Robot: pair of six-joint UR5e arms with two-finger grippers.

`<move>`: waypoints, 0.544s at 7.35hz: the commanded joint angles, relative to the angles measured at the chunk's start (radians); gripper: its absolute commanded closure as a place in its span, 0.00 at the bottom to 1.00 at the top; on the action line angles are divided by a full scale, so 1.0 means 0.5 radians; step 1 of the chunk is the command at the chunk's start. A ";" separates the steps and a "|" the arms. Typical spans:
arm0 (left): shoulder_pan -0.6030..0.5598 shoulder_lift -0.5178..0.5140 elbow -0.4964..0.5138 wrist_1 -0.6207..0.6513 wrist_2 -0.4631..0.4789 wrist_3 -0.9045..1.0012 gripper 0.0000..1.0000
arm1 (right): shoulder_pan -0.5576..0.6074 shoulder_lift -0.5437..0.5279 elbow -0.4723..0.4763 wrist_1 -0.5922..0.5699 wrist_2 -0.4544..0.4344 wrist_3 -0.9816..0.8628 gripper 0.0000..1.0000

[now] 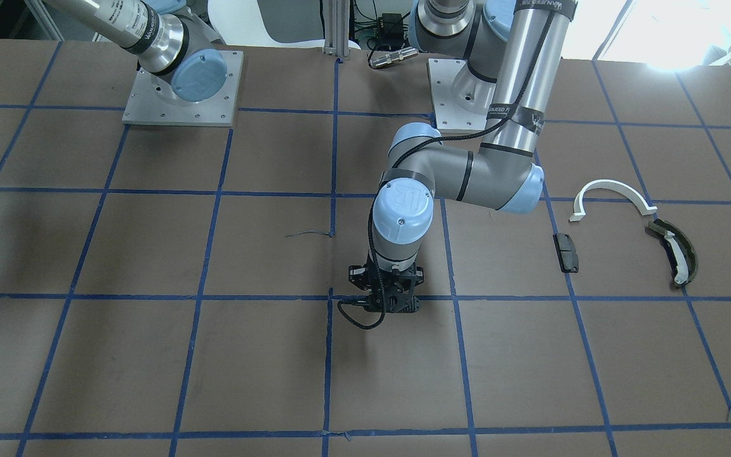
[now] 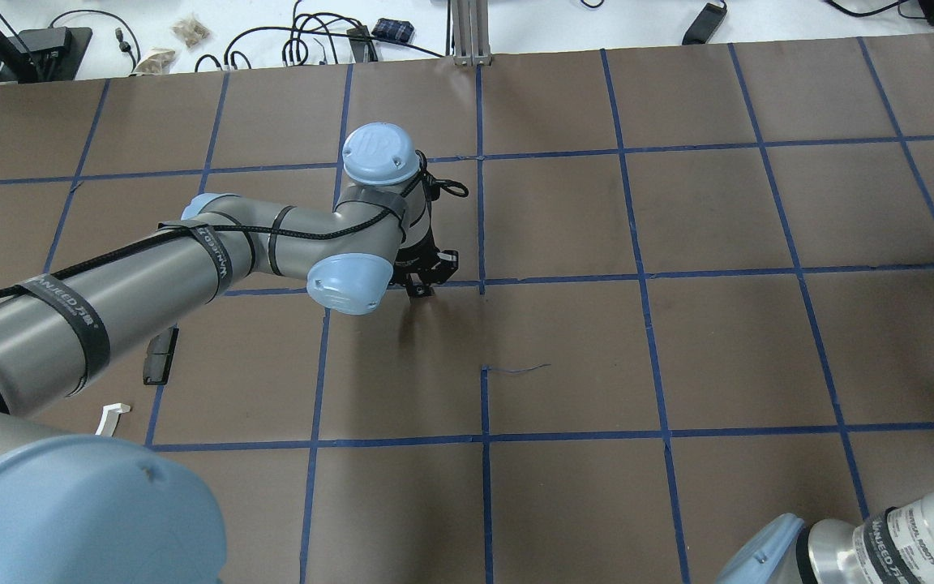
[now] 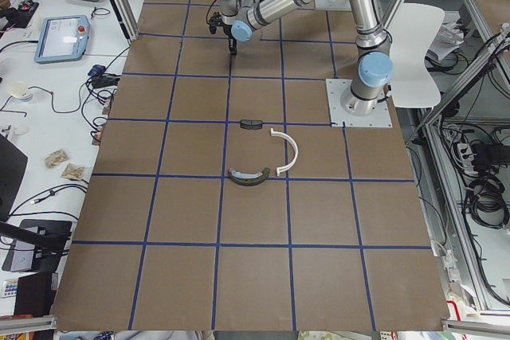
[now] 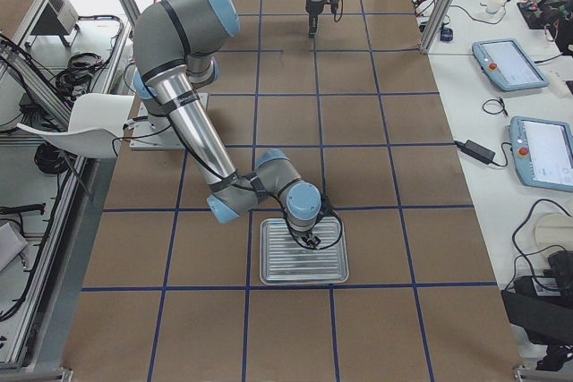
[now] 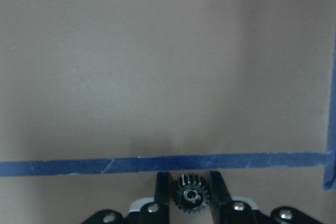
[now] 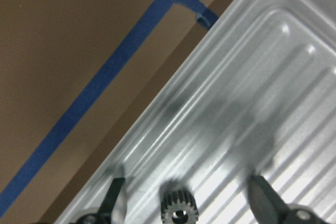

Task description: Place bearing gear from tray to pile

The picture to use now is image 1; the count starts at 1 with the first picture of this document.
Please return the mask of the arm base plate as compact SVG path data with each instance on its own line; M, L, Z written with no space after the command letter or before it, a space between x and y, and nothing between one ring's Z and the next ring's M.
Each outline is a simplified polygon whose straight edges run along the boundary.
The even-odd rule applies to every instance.
M165 81L140 69L131 87L122 121L136 126L232 127L244 52L220 50L220 54L227 65L226 81L215 95L200 102L177 98Z
M428 70L439 141L500 144L542 133L545 113L528 96L536 88L536 63L502 63L490 82L466 60L429 60Z

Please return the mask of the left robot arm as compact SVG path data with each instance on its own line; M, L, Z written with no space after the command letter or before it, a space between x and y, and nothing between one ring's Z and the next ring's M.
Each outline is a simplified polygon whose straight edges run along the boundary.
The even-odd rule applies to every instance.
M409 40L462 58L455 93L479 115L470 134L424 123L397 130L369 208L369 251L348 280L364 290L347 304L379 314L413 313L424 283L416 260L435 198L526 214L543 191L536 143L576 1L417 1Z

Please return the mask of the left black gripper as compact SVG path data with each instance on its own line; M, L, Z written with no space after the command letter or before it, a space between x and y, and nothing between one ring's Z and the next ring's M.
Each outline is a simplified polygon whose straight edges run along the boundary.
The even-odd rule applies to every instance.
M348 280L368 295L350 301L366 312L417 312L416 289L425 281L424 268L413 263L403 271L388 272L372 262L350 265Z

